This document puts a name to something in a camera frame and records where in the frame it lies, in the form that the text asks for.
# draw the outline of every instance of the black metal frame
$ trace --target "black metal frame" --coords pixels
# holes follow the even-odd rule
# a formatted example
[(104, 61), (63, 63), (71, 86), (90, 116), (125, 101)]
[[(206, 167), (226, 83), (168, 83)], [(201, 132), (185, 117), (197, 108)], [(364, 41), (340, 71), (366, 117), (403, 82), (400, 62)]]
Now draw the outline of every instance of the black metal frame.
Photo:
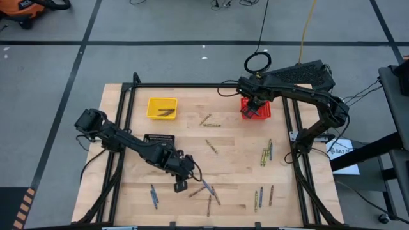
[[(123, 112), (123, 106), (125, 103), (125, 97), (127, 91), (130, 89), (130, 99), (128, 102), (128, 110), (127, 110), (127, 115), (125, 118), (125, 126), (124, 129), (128, 129), (130, 127), (130, 120), (132, 117), (132, 109), (133, 109), (133, 104), (134, 104), (134, 98), (135, 98), (135, 92), (136, 88), (235, 88), (236, 84), (214, 84), (214, 83), (141, 83), (138, 75), (134, 73), (134, 80), (132, 83), (123, 83), (122, 88), (121, 88), (121, 94), (120, 94), (120, 100), (118, 104), (118, 110), (116, 114), (116, 120), (115, 124), (118, 126), (120, 125), (121, 121), (121, 115)], [(287, 124), (287, 129), (288, 129), (288, 138), (289, 138), (289, 132), (293, 130), (292, 124), (291, 124), (291, 116), (289, 114), (289, 107), (288, 107), (288, 101), (287, 98), (282, 99), (283, 106), (284, 106), (284, 115), (286, 118), (286, 124)], [(300, 111), (298, 108), (298, 103), (296, 100), (293, 101), (293, 106), (294, 106), (294, 112), (295, 112), (295, 120), (297, 123), (297, 129), (301, 130), (302, 128), (302, 122), (301, 122), (301, 117), (300, 117)], [(294, 172), (297, 173), (297, 169), (300, 169), (300, 164), (298, 162), (297, 158), (297, 152), (296, 150), (292, 147), (291, 145), (291, 139), (289, 138), (289, 144), (291, 148), (291, 156), (294, 162)], [(113, 168), (113, 162), (114, 162), (114, 156), (115, 153), (109, 153), (108, 161), (107, 161), (107, 166), (105, 168), (105, 176), (104, 176), (104, 184), (103, 184), (103, 191), (108, 188), (110, 182), (112, 183), (113, 178), (110, 177), (112, 168)], [(311, 172), (311, 166), (309, 164), (309, 157), (308, 154), (302, 155), (303, 157), (303, 162), (304, 162), (304, 171), (306, 175), (306, 181), (307, 184), (309, 185), (310, 189), (308, 192), (314, 192), (314, 182), (313, 182), (313, 174)], [(120, 189), (120, 183), (121, 183), (121, 176), (122, 176), (122, 169), (123, 169), (123, 162), (125, 158), (125, 150), (119, 153), (119, 160), (117, 163), (117, 170), (120, 170), (120, 173), (118, 174), (119, 179), (117, 179), (115, 185), (114, 185), (114, 190), (112, 193), (112, 202), (111, 202), (111, 207), (109, 210), (109, 219), (108, 222), (102, 222), (102, 216), (104, 213), (104, 206), (105, 206), (105, 199), (100, 205), (100, 208), (98, 210), (97, 218), (96, 218), (96, 223), (101, 224), (112, 224), (114, 223), (115, 219), (115, 213), (116, 213), (116, 205), (118, 203), (118, 196), (119, 196), (119, 189)], [(356, 228), (356, 227), (348, 227), (348, 226), (332, 226), (332, 225), (322, 225), (321, 224), (321, 219), (320, 219), (320, 212), (318, 211), (317, 205), (319, 204), (314, 204), (312, 202), (313, 206), (313, 214), (314, 214), (314, 221), (315, 223), (312, 224), (308, 220), (308, 211), (307, 211), (307, 205), (305, 203), (305, 195), (304, 195), (304, 189), (303, 185), (301, 182), (297, 181), (297, 192), (298, 192), (298, 199), (300, 202), (300, 211), (301, 211), (301, 217), (302, 217), (302, 223), (304, 227), (308, 227), (310, 229), (349, 229), (349, 230), (359, 230), (364, 228)], [(72, 229), (76, 229), (77, 224), (72, 224), (71, 225)], [(255, 227), (213, 227), (214, 229), (279, 229), (278, 227), (261, 227), (261, 223), (256, 222)], [(176, 227), (175, 222), (170, 222), (168, 227), (159, 227), (159, 226), (138, 226), (138, 229), (205, 229), (205, 227)]]

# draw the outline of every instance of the table leg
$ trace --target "table leg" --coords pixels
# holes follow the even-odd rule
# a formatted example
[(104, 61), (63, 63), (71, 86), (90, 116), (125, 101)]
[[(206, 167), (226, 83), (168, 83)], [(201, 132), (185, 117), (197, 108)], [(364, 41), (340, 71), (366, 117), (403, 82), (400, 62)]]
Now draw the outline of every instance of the table leg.
[(332, 171), (363, 162), (367, 159), (380, 156), (389, 150), (402, 148), (402, 140), (397, 132), (382, 137), (381, 139), (355, 149), (341, 157), (330, 161)]

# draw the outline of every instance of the yellow cable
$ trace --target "yellow cable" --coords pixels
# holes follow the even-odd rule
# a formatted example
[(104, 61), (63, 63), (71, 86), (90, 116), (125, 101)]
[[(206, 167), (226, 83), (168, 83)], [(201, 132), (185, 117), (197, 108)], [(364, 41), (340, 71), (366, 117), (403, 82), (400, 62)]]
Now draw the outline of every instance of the yellow cable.
[(308, 15), (307, 22), (305, 23), (304, 30), (302, 31), (301, 46), (300, 46), (300, 56), (298, 57), (298, 64), (299, 64), (299, 65), (301, 64), (301, 57), (302, 57), (302, 49), (303, 49), (303, 46), (304, 46), (305, 31), (307, 30), (308, 23), (309, 23), (309, 21), (311, 20), (311, 17), (312, 17), (312, 15), (313, 15), (313, 11), (314, 11), (314, 7), (315, 7), (315, 3), (316, 3), (316, 2), (317, 2), (317, 0), (314, 0), (313, 6), (311, 7), (311, 10), (310, 10), (309, 15)]

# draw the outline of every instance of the floor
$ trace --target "floor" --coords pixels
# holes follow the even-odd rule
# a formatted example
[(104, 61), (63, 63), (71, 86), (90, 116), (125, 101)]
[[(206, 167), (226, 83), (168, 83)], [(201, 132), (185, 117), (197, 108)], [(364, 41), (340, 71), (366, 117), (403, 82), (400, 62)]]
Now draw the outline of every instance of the floor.
[[(75, 141), (79, 114), (98, 107), (104, 84), (221, 82), (246, 75), (243, 62), (256, 48), (265, 0), (238, 1), (213, 11), (210, 0), (71, 0), (72, 9), (50, 11), (30, 31), (2, 20), (0, 28), (0, 187), (37, 188), (26, 228), (69, 224), (86, 152)], [(313, 0), (270, 0), (261, 50), (272, 67), (294, 65)], [(318, 0), (305, 36), (303, 62), (331, 66), (334, 95), (352, 96), (374, 82), (379, 67), (409, 54), (407, 0)], [(263, 60), (251, 63), (254, 68)], [(382, 90), (350, 109), (345, 136), (374, 141), (395, 132)], [(408, 218), (396, 181), (399, 215)], [(380, 212), (338, 187), (351, 226), (379, 224)], [(362, 192), (385, 206), (379, 192)]]

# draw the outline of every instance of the orange equipment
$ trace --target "orange equipment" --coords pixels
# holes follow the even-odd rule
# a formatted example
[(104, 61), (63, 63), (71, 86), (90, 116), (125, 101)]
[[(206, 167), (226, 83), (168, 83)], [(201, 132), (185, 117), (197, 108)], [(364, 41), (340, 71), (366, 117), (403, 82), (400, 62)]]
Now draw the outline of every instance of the orange equipment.
[(64, 4), (56, 4), (52, 0), (0, 0), (0, 19), (13, 20), (23, 29), (31, 29), (33, 19), (40, 16), (46, 8), (51, 10), (67, 10), (70, 0)]

